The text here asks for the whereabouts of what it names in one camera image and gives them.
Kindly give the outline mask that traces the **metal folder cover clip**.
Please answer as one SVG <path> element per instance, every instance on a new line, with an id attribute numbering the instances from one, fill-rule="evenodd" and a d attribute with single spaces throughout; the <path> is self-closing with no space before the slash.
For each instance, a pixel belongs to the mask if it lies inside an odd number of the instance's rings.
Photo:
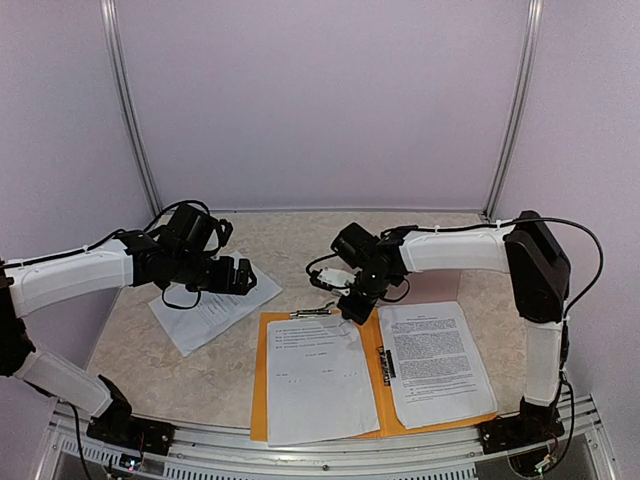
<path id="1" fill-rule="evenodd" d="M 330 301 L 322 307 L 311 309 L 299 309 L 290 313 L 291 318 L 315 318 L 333 314 L 334 301 Z"/>

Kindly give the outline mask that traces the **metal folder spine clip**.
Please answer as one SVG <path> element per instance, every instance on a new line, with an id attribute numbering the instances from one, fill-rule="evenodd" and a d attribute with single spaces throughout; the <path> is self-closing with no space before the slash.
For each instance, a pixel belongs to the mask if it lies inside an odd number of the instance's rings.
<path id="1" fill-rule="evenodd" d="M 378 350 L 380 368 L 383 376 L 383 383 L 385 386 L 390 387 L 391 381 L 396 378 L 396 371 L 395 371 L 392 353 L 389 349 L 386 349 L 384 346 L 379 346 L 377 350 Z"/>

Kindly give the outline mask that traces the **white sheet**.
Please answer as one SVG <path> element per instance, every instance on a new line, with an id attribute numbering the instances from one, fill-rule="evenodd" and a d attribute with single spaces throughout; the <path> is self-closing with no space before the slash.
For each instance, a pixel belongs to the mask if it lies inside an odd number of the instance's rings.
<path id="1" fill-rule="evenodd" d="M 360 332 L 339 315 L 267 326 L 267 443 L 292 446 L 380 428 Z"/>

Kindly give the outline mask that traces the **stack of printed papers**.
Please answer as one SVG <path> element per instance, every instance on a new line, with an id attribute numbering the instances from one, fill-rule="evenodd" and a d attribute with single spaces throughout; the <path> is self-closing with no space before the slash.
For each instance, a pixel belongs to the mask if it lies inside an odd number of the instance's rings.
<path id="1" fill-rule="evenodd" d="M 461 306 L 384 306 L 379 328 L 396 417 L 407 430 L 492 419 L 498 404 Z"/>

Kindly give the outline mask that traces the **orange file folder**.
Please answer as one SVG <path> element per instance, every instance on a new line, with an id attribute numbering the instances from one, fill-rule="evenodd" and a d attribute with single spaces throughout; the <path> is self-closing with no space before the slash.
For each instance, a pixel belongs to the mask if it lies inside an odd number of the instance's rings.
<path id="1" fill-rule="evenodd" d="M 268 436 L 267 326 L 273 322 L 285 321 L 293 318 L 293 313 L 265 312 L 261 314 L 250 424 L 250 439 L 252 441 L 266 442 Z M 405 428 L 396 416 L 391 388 L 386 386 L 383 380 L 382 365 L 378 352 L 383 342 L 377 311 L 374 311 L 373 316 L 364 326 L 359 326 L 358 330 L 363 342 L 367 366 L 371 377 L 380 429 L 357 436 L 357 439 L 383 439 L 475 427 L 480 423 L 492 421 L 498 418 L 498 414 L 493 412 L 454 422 L 430 425 L 415 429 Z"/>

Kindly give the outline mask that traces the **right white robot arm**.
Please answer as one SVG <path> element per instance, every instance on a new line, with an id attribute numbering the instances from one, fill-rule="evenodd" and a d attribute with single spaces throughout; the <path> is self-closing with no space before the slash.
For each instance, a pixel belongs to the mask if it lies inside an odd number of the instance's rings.
<path id="1" fill-rule="evenodd" d="M 314 276 L 339 293 L 345 319 L 363 325 L 376 314 L 381 333 L 393 338 L 393 395 L 405 428 L 459 422 L 493 410 L 471 380 L 470 359 L 441 350 L 455 331 L 427 329 L 417 308 L 387 296 L 412 274 L 440 271 L 493 272 L 510 282 L 527 348 L 524 392 L 511 433 L 531 444 L 556 424 L 568 349 L 571 266 L 546 223 L 536 212 L 524 211 L 506 222 L 444 229 L 398 226 L 378 236 L 352 223 L 334 239 L 333 255 L 350 269 L 325 268 Z"/>

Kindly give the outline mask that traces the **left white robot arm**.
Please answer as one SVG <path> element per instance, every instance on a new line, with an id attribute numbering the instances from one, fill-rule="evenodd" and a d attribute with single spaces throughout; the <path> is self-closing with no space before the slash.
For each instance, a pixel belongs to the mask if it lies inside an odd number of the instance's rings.
<path id="1" fill-rule="evenodd" d="M 142 229 L 117 229 L 103 239 L 47 256 L 1 265 L 1 374 L 14 377 L 88 413 L 121 445 L 133 443 L 140 424 L 113 382 L 92 376 L 36 344 L 26 318 L 81 296 L 153 284 L 245 296 L 257 285 L 245 258 L 221 255 L 233 225 L 211 215 L 201 201 L 183 200 Z"/>

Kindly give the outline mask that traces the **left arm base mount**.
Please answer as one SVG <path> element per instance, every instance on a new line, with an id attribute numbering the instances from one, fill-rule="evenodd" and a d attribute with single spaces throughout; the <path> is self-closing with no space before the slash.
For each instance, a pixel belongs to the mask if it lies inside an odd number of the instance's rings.
<path id="1" fill-rule="evenodd" d="M 167 456 L 176 427 L 167 422 L 125 415 L 93 418 L 86 435 L 106 444 L 143 454 Z"/>

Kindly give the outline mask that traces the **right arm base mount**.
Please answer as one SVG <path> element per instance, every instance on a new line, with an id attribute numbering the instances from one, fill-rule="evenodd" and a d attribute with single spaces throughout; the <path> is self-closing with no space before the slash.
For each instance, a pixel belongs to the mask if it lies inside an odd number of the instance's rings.
<path id="1" fill-rule="evenodd" d="M 496 418 L 477 426 L 485 455 L 523 448 L 559 438 L 565 433 L 561 421 L 545 425 L 536 419 L 520 416 Z"/>

